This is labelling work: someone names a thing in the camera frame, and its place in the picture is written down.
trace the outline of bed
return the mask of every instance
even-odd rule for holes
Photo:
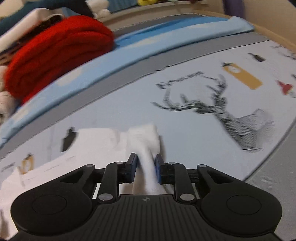
[[[272,193],[283,206],[276,234],[295,238],[295,46],[223,14],[172,14],[173,5],[103,20],[117,48],[59,78],[0,128],[1,179],[58,158],[81,128],[154,123],[166,162],[207,164]]]

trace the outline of purple object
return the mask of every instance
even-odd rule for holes
[[[243,0],[223,0],[225,14],[245,18]]]

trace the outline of dark teal garment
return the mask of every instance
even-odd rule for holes
[[[37,2],[27,2],[23,8],[18,10],[13,15],[4,18],[0,21],[0,36],[5,34],[14,25],[16,25],[24,16],[35,8],[47,8],[54,10],[61,7],[70,8],[72,11],[81,15],[94,17],[92,11],[84,0],[40,0]]]

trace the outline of crosshair logo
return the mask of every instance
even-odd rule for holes
[[[142,200],[143,200],[144,202],[148,202],[148,201],[150,201],[150,198],[145,197],[145,198],[143,198]]]

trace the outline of yellow tag print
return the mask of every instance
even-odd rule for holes
[[[251,90],[255,90],[262,85],[262,82],[245,71],[241,67],[233,63],[223,63],[223,69],[237,78],[240,82],[248,86]]]
[[[22,175],[28,173],[34,169],[34,156],[29,154],[25,159],[22,160],[22,165],[18,167]]]

